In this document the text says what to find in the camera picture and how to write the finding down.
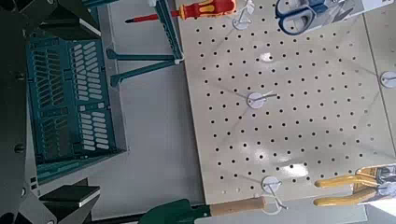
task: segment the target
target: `plastic crate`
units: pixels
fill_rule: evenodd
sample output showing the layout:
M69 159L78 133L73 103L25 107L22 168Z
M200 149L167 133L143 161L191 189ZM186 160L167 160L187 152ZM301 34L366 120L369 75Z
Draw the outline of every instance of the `plastic crate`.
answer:
M26 51L37 166L121 152L113 132L101 40L64 41L37 31Z

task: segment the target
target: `scissors handle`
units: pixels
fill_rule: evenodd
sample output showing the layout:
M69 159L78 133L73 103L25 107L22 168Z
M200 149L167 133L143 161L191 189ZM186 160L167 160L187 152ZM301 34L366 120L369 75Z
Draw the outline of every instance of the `scissors handle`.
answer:
M276 2L276 16L279 18L279 28L287 35L300 35L305 32L314 21L317 15L316 12L309 5L303 5L295 8L294 10L288 11L287 13L282 13L279 10L280 1L282 0L277 0ZM286 29L286 22L296 21L299 19L302 19L304 23L304 26L301 29L298 30L296 28L295 32L290 29Z

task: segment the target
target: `gray floor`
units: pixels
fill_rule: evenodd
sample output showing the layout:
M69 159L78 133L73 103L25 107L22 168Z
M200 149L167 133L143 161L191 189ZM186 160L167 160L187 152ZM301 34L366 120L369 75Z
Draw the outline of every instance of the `gray floor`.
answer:
M154 13L147 1L119 1L110 6L113 41L119 53L171 53L158 22L125 25L129 16ZM119 72L146 63L119 63ZM120 100L129 152L89 178L101 187L93 219L141 213L151 207L188 198L202 203L199 162L183 64L125 80ZM245 213L197 221L210 223L394 223L391 216L368 207L317 208L312 200L289 202L293 208L277 217Z

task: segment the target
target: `pliers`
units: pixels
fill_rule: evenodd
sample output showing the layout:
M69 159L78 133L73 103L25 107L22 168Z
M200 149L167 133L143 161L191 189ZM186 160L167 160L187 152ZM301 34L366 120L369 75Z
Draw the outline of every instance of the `pliers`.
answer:
M339 187L349 184L362 184L367 188L363 188L359 191L354 191L352 195L345 197L327 197L318 198L314 200L316 206L332 206L332 205L352 205L364 202L368 199L373 198L377 194L377 187L379 183L375 178L367 175L342 175L332 179L318 180L315 182L315 186L318 188L332 188Z

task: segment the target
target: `pegboard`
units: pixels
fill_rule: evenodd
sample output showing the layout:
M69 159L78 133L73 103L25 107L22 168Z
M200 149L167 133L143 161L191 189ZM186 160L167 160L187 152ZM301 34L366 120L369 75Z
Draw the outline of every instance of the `pegboard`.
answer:
M327 195L350 188L317 179L394 162L362 16L287 36L275 1L255 5L244 31L232 16L179 22L206 202L262 193L267 175L284 201ZM278 97L248 107L250 93L270 91Z
M396 5L381 7L364 15L367 31L375 58L375 69L379 76L388 71L396 71ZM395 89L381 85L386 110L392 130L393 142L396 140L396 104Z

